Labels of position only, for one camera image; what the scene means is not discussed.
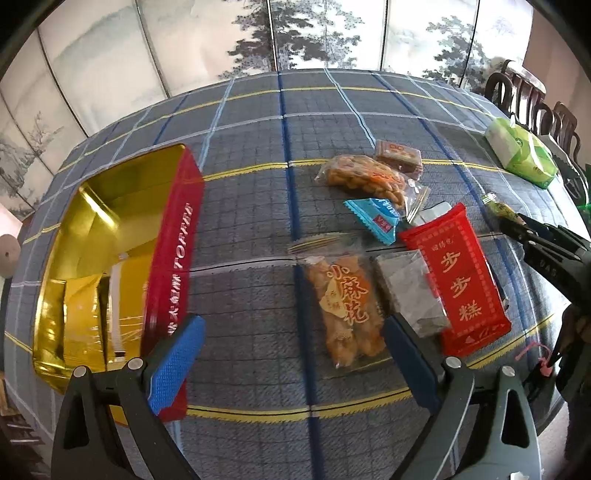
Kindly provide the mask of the small green snack packet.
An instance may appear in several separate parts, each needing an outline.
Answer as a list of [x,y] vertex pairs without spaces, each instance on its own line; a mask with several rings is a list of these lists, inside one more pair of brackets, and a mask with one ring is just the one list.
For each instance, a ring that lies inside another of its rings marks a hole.
[[499,218],[504,218],[518,225],[525,226],[525,221],[509,205],[500,201],[493,192],[488,192],[482,197],[483,204]]

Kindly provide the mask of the red step cake packet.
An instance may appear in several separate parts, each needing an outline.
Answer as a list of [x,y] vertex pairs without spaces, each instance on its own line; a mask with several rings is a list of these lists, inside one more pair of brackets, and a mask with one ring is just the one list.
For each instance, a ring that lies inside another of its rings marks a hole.
[[399,235],[422,253],[451,326],[441,334],[443,353],[466,357],[511,331],[505,309],[466,206]]

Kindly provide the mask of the grey silver snack packet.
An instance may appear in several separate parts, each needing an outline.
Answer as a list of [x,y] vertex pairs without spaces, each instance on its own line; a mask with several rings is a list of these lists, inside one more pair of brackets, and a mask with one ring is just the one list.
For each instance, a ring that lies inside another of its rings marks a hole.
[[419,337],[432,337],[451,327],[420,250],[378,255],[374,266],[390,309],[400,313]]

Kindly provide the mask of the brown sesame cake packet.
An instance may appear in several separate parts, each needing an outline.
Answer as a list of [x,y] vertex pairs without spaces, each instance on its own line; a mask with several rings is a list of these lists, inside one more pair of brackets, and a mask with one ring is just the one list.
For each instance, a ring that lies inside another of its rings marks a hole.
[[423,174],[421,151],[412,147],[388,140],[378,140],[375,147],[375,159],[416,181],[419,181]]

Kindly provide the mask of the blue candy packet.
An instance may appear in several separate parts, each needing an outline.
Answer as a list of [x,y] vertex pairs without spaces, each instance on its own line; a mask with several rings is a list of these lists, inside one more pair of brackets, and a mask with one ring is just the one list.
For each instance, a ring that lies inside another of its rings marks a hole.
[[351,199],[344,202],[381,243],[390,246],[397,240],[401,217],[390,200],[380,198]]

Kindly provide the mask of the clear bag of peanuts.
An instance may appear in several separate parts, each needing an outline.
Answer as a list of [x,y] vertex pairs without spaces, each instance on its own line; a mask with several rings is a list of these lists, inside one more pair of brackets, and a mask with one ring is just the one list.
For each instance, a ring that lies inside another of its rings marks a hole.
[[322,165],[315,181],[367,198],[389,200],[408,222],[426,205],[431,189],[399,170],[366,155],[339,155]]

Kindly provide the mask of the orange fried twist snack packet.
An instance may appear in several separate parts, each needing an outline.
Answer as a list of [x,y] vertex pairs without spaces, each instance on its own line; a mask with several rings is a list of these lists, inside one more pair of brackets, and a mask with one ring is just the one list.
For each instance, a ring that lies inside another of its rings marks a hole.
[[322,319],[332,368],[355,371],[389,358],[384,309],[363,238],[345,232],[311,235],[288,251],[314,294],[312,310]]

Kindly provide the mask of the wooden stool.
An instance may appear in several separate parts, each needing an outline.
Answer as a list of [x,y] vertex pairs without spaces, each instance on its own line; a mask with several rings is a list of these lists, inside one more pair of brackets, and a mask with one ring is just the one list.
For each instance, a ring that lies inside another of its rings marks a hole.
[[1,373],[1,478],[50,479],[41,455],[44,443],[9,399]]

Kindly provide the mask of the green tissue pack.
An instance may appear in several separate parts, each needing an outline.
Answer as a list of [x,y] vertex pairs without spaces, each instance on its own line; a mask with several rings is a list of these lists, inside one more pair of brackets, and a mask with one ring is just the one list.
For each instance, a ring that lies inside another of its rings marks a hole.
[[487,127],[485,138],[508,172],[542,189],[555,179],[558,167],[550,149],[514,119],[496,118]]

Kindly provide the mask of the gold snack packet in tin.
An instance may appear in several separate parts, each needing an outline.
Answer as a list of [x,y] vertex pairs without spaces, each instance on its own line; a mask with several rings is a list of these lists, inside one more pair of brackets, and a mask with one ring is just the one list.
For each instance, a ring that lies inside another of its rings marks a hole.
[[149,255],[65,283],[63,357],[69,367],[116,370],[140,355]]

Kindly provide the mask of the dark wooden chair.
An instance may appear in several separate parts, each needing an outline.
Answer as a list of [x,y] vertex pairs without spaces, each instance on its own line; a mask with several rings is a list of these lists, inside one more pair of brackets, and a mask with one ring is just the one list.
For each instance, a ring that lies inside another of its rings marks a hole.
[[542,81],[512,60],[504,61],[500,70],[491,73],[485,97],[549,145],[567,192],[576,205],[587,205],[589,183],[578,164],[581,149],[581,138],[576,132],[578,120],[568,107],[560,101],[549,107]]

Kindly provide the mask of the blue plaid tablecloth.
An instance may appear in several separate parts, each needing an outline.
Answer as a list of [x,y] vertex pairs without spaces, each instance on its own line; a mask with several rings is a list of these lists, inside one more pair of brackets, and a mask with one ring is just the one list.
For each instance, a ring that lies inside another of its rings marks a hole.
[[266,73],[183,93],[121,117],[78,143],[36,205],[8,300],[6,386],[51,441],[60,395],[33,369],[41,279],[78,184],[124,159],[185,144],[206,179],[188,307],[206,320],[187,382],[188,414],[172,425],[204,479],[386,479],[427,420],[393,362],[339,373],[322,322],[287,258],[294,239],[359,228],[342,191],[315,182],[322,161],[372,152],[370,140],[418,148],[430,202],[462,202],[509,301],[511,332],[471,359],[488,372],[535,364],[565,298],[522,262],[481,205],[493,192],[515,210],[578,233],[559,183],[540,189],[504,172],[484,139],[497,116],[484,98],[392,73]]

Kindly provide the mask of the red gold toffee tin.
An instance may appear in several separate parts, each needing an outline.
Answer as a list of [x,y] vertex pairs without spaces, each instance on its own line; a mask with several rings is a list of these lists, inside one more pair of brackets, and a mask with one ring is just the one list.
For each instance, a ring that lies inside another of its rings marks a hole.
[[74,367],[122,368],[187,313],[204,177],[169,145],[82,182],[59,225],[37,302],[33,368],[63,393]]

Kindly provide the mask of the painted folding screen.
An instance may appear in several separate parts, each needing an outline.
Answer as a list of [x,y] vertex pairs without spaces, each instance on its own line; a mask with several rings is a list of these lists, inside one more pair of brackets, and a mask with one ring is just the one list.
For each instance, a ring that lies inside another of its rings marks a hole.
[[111,122],[276,69],[370,69],[478,90],[526,56],[526,1],[64,1],[1,56],[1,202],[27,217],[70,151]]

